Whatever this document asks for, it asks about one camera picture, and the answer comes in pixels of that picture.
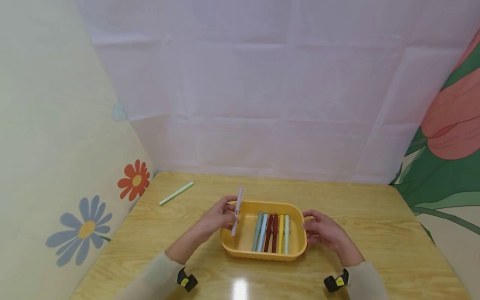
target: teal marker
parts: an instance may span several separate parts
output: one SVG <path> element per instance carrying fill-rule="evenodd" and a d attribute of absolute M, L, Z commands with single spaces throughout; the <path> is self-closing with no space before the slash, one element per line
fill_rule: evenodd
<path fill-rule="evenodd" d="M 263 252 L 262 246 L 264 245 L 265 230 L 267 229 L 268 214 L 264 214 L 262 219 L 262 229 L 260 230 L 260 238 L 258 239 L 257 252 Z"/>
<path fill-rule="evenodd" d="M 263 217 L 262 212 L 259 212 L 257 217 L 257 225 L 255 226 L 255 237 L 253 239 L 253 246 L 252 246 L 253 252 L 255 251 L 255 249 L 257 249 L 258 236 L 260 235 L 260 227 L 262 227 L 262 217 Z"/>
<path fill-rule="evenodd" d="M 284 253 L 288 254 L 288 236 L 290 235 L 290 216 L 285 215 L 285 246 Z"/>

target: left hand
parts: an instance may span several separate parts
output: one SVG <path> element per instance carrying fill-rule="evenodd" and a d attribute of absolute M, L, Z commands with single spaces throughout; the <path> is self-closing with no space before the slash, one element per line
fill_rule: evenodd
<path fill-rule="evenodd" d="M 237 217 L 235 217 L 235 206 L 229 202 L 236 200 L 236 196 L 223 197 L 192 226 L 191 230 L 201 242 L 206 242 L 220 228 L 232 230 L 232 224 Z"/>

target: marker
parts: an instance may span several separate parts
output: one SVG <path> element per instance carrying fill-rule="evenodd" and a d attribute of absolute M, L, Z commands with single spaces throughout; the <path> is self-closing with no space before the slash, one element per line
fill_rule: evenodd
<path fill-rule="evenodd" d="M 243 187 L 240 187 L 239 195 L 237 196 L 237 206 L 235 207 L 235 217 L 237 217 L 237 220 L 235 221 L 235 223 L 233 223 L 232 236 L 234 236 L 235 232 L 237 232 L 237 224 L 239 222 L 239 212 L 240 212 L 240 205 L 241 205 L 242 198 L 243 198 Z"/>
<path fill-rule="evenodd" d="M 268 252 L 268 246 L 270 244 L 270 236 L 272 235 L 273 215 L 268 217 L 267 234 L 265 235 L 265 247 L 264 252 Z"/>
<path fill-rule="evenodd" d="M 282 253 L 283 231 L 285 230 L 283 228 L 284 223 L 285 223 L 285 217 L 283 215 L 280 215 L 280 222 L 278 223 L 278 253 Z"/>
<path fill-rule="evenodd" d="M 262 252 L 262 246 L 264 244 L 264 238 L 265 238 L 265 230 L 267 229 L 267 220 L 268 220 L 268 215 L 264 214 L 264 217 L 262 219 L 262 229 L 260 230 L 260 237 L 258 239 L 257 252 Z"/>
<path fill-rule="evenodd" d="M 276 236 L 278 234 L 278 215 L 273 217 L 273 240 L 272 240 L 272 253 L 276 253 Z"/>
<path fill-rule="evenodd" d="M 290 216 L 285 215 L 285 254 L 288 254 L 288 236 L 290 235 Z"/>
<path fill-rule="evenodd" d="M 253 246 L 252 246 L 252 251 L 254 252 L 257 249 L 257 244 L 258 244 L 258 236 L 260 235 L 260 227 L 262 227 L 262 218 L 263 218 L 262 212 L 258 213 L 257 217 L 257 225 L 255 226 L 255 237 L 253 238 Z"/>
<path fill-rule="evenodd" d="M 164 200 L 162 200 L 159 204 L 160 206 L 164 205 L 165 203 L 167 203 L 168 201 L 172 200 L 174 197 L 180 195 L 181 193 L 183 193 L 184 191 L 187 190 L 187 188 L 191 187 L 193 185 L 193 181 L 190 181 L 189 183 L 185 184 L 184 186 L 182 186 L 181 188 L 179 188 L 176 192 L 174 192 L 172 195 L 168 196 L 167 198 L 165 198 Z"/>

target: light green marker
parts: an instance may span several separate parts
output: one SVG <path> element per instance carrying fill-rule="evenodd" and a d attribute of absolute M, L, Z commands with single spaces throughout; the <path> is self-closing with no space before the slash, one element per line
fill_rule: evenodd
<path fill-rule="evenodd" d="M 288 254 L 288 238 L 290 236 L 290 216 L 285 215 L 285 247 L 284 253 Z"/>
<path fill-rule="evenodd" d="M 171 199 L 173 199 L 174 197 L 180 195 L 181 193 L 183 193 L 184 191 L 187 190 L 187 188 L 191 187 L 193 185 L 193 181 L 190 181 L 189 183 L 185 184 L 184 186 L 182 186 L 181 188 L 178 189 L 178 191 L 174 192 L 172 195 L 168 196 L 167 198 L 165 198 L 164 200 L 162 200 L 159 204 L 160 206 L 164 205 L 165 203 L 167 203 L 168 201 L 170 201 Z"/>

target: orange flower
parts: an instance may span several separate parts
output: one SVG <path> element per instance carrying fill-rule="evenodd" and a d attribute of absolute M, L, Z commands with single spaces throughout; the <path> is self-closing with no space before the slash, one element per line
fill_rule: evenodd
<path fill-rule="evenodd" d="M 124 189 L 120 194 L 120 199 L 125 198 L 130 192 L 128 200 L 133 201 L 137 195 L 141 196 L 150 184 L 148 181 L 150 173 L 147 172 L 146 163 L 143 162 L 142 167 L 140 167 L 140 160 L 138 159 L 135 161 L 135 168 L 128 164 L 124 172 L 128 178 L 122 178 L 118 182 L 118 187 Z"/>
<path fill-rule="evenodd" d="M 480 31 L 458 65 L 479 41 Z M 479 97 L 480 68 L 438 93 L 420 125 L 433 154 L 448 160 L 460 159 L 480 148 Z"/>

